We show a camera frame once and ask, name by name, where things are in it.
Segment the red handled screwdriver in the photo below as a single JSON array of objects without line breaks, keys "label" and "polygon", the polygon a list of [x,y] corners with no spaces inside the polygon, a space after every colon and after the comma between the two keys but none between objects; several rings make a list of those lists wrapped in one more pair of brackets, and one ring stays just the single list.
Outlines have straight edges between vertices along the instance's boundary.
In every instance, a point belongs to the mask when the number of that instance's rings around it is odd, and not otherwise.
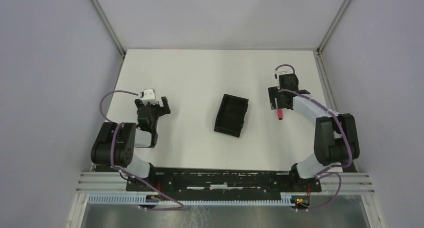
[{"label": "red handled screwdriver", "polygon": [[277,117],[278,117],[279,120],[282,120],[283,119],[283,111],[282,111],[282,109],[278,109],[277,110]]}]

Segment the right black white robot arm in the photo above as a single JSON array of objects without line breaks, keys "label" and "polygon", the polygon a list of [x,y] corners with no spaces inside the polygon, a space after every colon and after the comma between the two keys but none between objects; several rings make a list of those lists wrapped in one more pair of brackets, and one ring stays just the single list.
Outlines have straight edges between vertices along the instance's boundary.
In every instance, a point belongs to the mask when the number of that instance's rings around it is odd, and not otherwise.
[{"label": "right black white robot arm", "polygon": [[278,84],[268,88],[268,94],[278,119],[283,119],[283,110],[292,110],[314,125],[313,153],[289,172],[289,187],[302,192],[309,179],[329,176],[332,168],[348,168],[359,157],[356,122],[353,115],[327,108],[307,90],[300,90],[294,73],[276,73],[274,77]]}]

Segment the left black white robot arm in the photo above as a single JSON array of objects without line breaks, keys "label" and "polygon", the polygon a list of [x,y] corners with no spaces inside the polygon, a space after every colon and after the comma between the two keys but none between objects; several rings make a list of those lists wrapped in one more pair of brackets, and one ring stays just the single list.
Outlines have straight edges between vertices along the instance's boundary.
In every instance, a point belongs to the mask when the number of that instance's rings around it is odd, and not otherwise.
[{"label": "left black white robot arm", "polygon": [[138,177],[138,185],[145,192],[153,191],[157,178],[150,174],[153,166],[135,155],[135,148],[154,148],[158,140],[159,117],[170,114],[168,99],[161,102],[134,101],[137,108],[137,122],[119,125],[104,122],[91,149],[93,164],[109,166],[131,178]]}]

